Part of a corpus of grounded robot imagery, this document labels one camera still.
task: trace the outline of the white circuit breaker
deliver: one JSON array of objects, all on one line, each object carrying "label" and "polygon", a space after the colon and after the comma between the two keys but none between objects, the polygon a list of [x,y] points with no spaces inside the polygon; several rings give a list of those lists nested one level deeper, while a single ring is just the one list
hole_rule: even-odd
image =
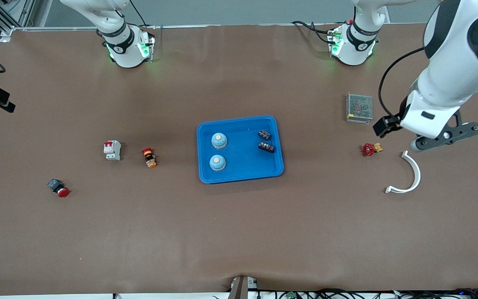
[{"label": "white circuit breaker", "polygon": [[104,151],[106,154],[107,160],[117,160],[121,159],[121,143],[117,140],[109,140],[105,142]]}]

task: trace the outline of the light blue knob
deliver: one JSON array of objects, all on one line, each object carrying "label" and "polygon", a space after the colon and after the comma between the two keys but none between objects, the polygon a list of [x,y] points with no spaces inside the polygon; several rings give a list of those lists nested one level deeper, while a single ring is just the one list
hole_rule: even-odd
[{"label": "light blue knob", "polygon": [[221,155],[215,155],[209,160],[209,166],[215,170],[215,172],[218,172],[226,167],[226,160]]},{"label": "light blue knob", "polygon": [[226,138],[226,135],[222,133],[215,133],[213,134],[213,137],[211,138],[211,144],[214,146],[214,148],[223,148],[226,146],[228,143],[228,138]]}]

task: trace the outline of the white curved plastic part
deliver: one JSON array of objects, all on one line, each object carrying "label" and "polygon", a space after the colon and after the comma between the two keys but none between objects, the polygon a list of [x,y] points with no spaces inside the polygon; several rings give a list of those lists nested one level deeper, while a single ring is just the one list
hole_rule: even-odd
[{"label": "white curved plastic part", "polygon": [[419,171],[419,167],[418,167],[418,164],[416,163],[416,161],[414,161],[414,159],[409,157],[409,155],[407,155],[407,154],[408,154],[408,151],[404,151],[402,153],[402,158],[405,159],[410,164],[410,166],[412,166],[412,169],[414,170],[414,182],[413,182],[412,186],[410,186],[410,188],[406,189],[406,190],[397,189],[396,187],[393,187],[393,186],[388,186],[387,191],[385,191],[385,193],[390,193],[390,192],[406,193],[406,192],[409,192],[409,191],[413,191],[414,189],[416,189],[416,187],[418,187],[419,180],[422,177],[422,173]]}]

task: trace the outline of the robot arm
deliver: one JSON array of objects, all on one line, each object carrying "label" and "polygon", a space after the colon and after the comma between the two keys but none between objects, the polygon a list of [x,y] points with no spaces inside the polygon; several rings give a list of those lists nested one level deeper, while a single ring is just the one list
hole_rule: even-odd
[{"label": "robot arm", "polygon": [[330,32],[330,54],[349,66],[363,63],[372,54],[376,36],[386,20],[386,6],[403,5],[416,0],[351,0],[355,15],[351,24]]},{"label": "robot arm", "polygon": [[154,36],[135,25],[128,25],[118,12],[129,4],[128,0],[60,0],[97,26],[106,40],[110,57],[123,68],[134,68],[151,61]]},{"label": "robot arm", "polygon": [[[462,124],[459,108],[478,93],[478,0],[445,0],[424,33],[429,66],[413,83],[397,115],[374,125],[376,135],[404,127],[419,138],[411,148],[423,151],[478,134],[477,123]],[[457,117],[457,126],[449,119]]]}]

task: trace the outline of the blue plastic tray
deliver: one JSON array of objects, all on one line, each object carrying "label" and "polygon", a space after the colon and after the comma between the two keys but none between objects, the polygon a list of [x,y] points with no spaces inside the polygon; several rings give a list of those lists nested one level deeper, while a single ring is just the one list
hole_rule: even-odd
[{"label": "blue plastic tray", "polygon": [[[258,136],[260,129],[272,135],[268,141]],[[211,144],[211,137],[218,132],[228,138],[227,145],[221,149]],[[258,149],[262,141],[275,146],[274,153]],[[197,127],[197,146],[199,177],[207,184],[268,178],[283,172],[278,127],[270,115],[201,123]],[[223,170],[215,172],[210,168],[209,161],[213,155],[222,155],[226,159]]]}]

